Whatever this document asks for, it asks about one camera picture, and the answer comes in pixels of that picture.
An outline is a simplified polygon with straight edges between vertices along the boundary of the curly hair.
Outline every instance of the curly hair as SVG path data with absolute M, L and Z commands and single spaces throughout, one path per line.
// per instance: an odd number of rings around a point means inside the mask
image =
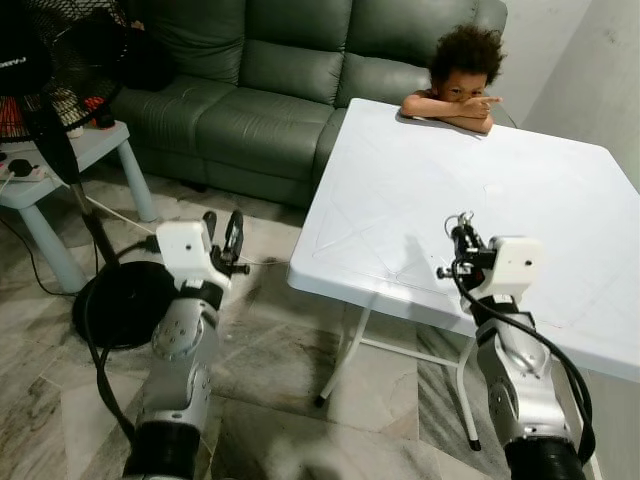
M 452 70 L 487 74 L 491 85 L 500 73 L 505 57 L 500 51 L 502 41 L 496 31 L 482 30 L 474 25 L 461 25 L 438 40 L 435 57 L 429 66 L 431 82 L 443 82 Z

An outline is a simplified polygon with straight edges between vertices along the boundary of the fan grille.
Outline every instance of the fan grille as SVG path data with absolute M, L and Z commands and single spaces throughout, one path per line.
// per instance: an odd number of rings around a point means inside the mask
M 114 0 L 23 0 L 28 21 L 49 51 L 53 74 L 40 92 L 23 97 L 37 109 L 41 95 L 56 110 L 65 130 L 84 125 L 119 91 L 115 80 L 127 52 L 124 12 Z M 16 98 L 0 97 L 0 141 L 32 137 Z

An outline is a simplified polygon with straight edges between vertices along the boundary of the white folding table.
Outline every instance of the white folding table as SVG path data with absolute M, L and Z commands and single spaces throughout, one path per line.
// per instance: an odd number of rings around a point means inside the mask
M 343 328 L 321 398 L 358 345 L 373 345 L 456 368 L 469 439 L 478 439 L 462 380 L 474 338 L 452 360 L 363 336 L 372 310 L 474 336 L 453 282 L 435 276 L 453 258 L 444 220 L 463 211 L 485 241 L 543 242 L 520 305 L 538 331 L 578 366 L 640 382 L 640 199 L 606 149 L 500 126 L 477 135 L 354 99 L 288 276 L 294 288 L 363 307 L 354 338 Z

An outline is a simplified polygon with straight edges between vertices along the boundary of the white table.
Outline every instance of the white table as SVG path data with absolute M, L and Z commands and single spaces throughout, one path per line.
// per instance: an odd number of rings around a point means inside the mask
M 398 107 L 354 99 L 296 245 L 288 282 L 363 307 L 342 335 L 327 398 L 360 343 L 457 369 L 470 440 L 477 440 L 463 369 L 363 337 L 371 310 L 475 334 L 450 280 L 446 217 L 474 211 L 494 235 L 542 240 L 545 264 L 521 304 L 579 366 L 640 381 L 640 201 L 599 146 L 494 126 L 476 135 L 405 120 Z
M 127 126 L 122 122 L 116 122 L 115 126 L 107 130 L 85 127 L 84 134 L 71 140 L 71 144 L 76 153 L 80 171 L 117 149 L 138 215 L 142 221 L 151 222 L 157 217 L 156 210 L 128 138 Z M 46 165 L 33 143 L 4 144 L 2 150 L 8 155 L 5 163 L 15 158 L 24 158 L 32 165 Z M 0 206 L 18 210 L 60 286 L 65 292 L 73 293 L 82 289 L 87 279 L 36 205 L 37 201 L 59 186 L 58 182 L 54 182 L 49 177 L 37 183 L 9 182 L 0 196 Z

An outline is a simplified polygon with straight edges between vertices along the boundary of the light blue stool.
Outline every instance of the light blue stool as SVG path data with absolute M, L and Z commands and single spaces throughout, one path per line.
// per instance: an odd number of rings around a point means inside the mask
M 80 171 L 90 167 L 110 151 L 117 149 L 140 220 L 151 222 L 158 215 L 151 200 L 149 187 L 142 176 L 128 138 L 127 126 L 122 122 L 116 122 L 116 125 L 108 130 L 85 127 L 84 134 L 71 140 L 71 144 L 76 152 Z M 11 149 L 12 145 L 8 144 L 6 147 Z M 10 162 L 14 158 L 24 158 L 31 165 L 46 165 L 42 155 L 33 144 L 22 144 L 19 147 L 30 149 L 7 152 L 6 162 Z M 82 289 L 87 283 L 87 278 L 36 205 L 36 202 L 59 186 L 58 182 L 54 182 L 51 178 L 37 183 L 10 182 L 0 196 L 0 206 L 18 210 L 40 251 L 49 262 L 62 289 L 65 292 L 74 293 Z

